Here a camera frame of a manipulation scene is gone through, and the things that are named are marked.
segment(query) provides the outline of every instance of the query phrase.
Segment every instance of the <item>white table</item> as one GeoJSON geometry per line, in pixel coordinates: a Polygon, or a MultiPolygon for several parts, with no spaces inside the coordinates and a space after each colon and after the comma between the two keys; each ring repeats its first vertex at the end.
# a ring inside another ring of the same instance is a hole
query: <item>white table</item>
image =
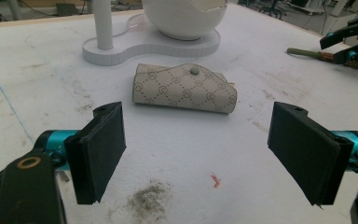
{"type": "MultiPolygon", "coordinates": [[[[134,13],[142,11],[114,13],[114,30],[134,13]]],[[[335,205],[322,210],[310,206],[267,146],[274,101],[308,109],[327,129],[358,130],[358,71],[285,53],[319,50],[319,36],[229,5],[211,56],[142,55],[101,67],[81,56],[83,41],[95,36],[93,23],[84,16],[0,24],[0,170],[43,131],[82,129],[93,108],[121,101],[128,147],[102,202],[77,205],[72,183],[59,180],[69,223],[351,223],[358,175],[346,173],[335,205]],[[221,72],[236,84],[237,107],[223,115],[136,105],[138,63],[198,63],[221,72]],[[218,189],[212,173],[221,179],[218,189]],[[157,221],[128,206],[151,180],[170,186],[157,221]]]]}

